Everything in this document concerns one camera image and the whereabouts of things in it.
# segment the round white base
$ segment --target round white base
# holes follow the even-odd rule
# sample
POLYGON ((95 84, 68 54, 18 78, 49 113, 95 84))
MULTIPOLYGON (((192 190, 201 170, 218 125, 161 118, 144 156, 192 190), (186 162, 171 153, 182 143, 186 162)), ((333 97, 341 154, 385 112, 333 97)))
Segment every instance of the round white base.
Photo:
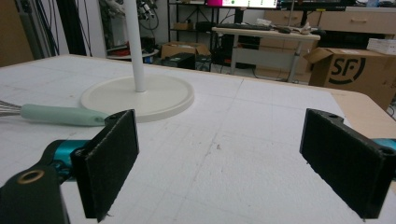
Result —
POLYGON ((137 122, 149 122, 172 117, 194 101, 192 85, 165 75, 145 76, 147 90, 136 92, 133 77, 121 77, 87 89, 81 103, 85 107, 109 115, 134 109, 137 122))

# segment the sf logo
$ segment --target sf logo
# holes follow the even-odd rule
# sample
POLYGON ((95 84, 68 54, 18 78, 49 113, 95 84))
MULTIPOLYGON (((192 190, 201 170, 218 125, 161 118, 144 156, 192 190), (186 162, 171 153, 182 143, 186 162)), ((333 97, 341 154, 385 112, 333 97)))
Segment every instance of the sf logo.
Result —
POLYGON ((358 79, 366 64, 365 58, 360 59, 335 59, 332 65, 332 75, 329 82, 337 85, 351 83, 358 79))

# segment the white pole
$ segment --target white pole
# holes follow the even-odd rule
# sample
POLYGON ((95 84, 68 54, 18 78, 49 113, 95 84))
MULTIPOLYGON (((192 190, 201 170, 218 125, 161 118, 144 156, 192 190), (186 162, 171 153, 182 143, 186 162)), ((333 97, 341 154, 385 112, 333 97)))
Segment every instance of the white pole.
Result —
POLYGON ((134 68, 134 87, 137 92, 143 92, 146 91, 146 83, 143 70, 136 1, 125 0, 124 4, 129 47, 131 50, 132 65, 134 68))

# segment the cardboard box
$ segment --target cardboard box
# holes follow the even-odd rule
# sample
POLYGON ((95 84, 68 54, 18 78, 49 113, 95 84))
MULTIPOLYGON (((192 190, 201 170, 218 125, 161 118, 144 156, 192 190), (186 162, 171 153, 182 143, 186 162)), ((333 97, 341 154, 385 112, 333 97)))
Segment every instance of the cardboard box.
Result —
POLYGON ((174 23, 175 30, 192 30, 194 29, 194 24, 189 22, 176 22, 174 23))
POLYGON ((195 56, 198 54, 210 55, 210 50, 205 44, 178 41, 171 41, 169 43, 163 44, 161 52, 161 59, 181 52, 192 53, 195 54, 195 56))
POLYGON ((396 55, 396 39, 370 38, 367 49, 390 55, 396 55))
POLYGON ((395 56, 364 49, 317 48, 304 57, 314 64, 310 86, 361 92, 383 109, 396 93, 395 56))

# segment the black textured pad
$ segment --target black textured pad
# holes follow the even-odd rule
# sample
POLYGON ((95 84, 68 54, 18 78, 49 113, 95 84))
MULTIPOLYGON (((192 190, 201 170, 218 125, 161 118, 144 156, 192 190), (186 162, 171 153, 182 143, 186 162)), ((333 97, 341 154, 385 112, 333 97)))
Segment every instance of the black textured pad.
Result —
POLYGON ((133 110, 106 121, 106 127, 71 156, 85 216, 98 221, 114 203, 139 153, 133 110))
POLYGON ((300 152, 361 218, 378 218, 396 169, 396 153, 343 121, 334 114, 307 109, 300 152))

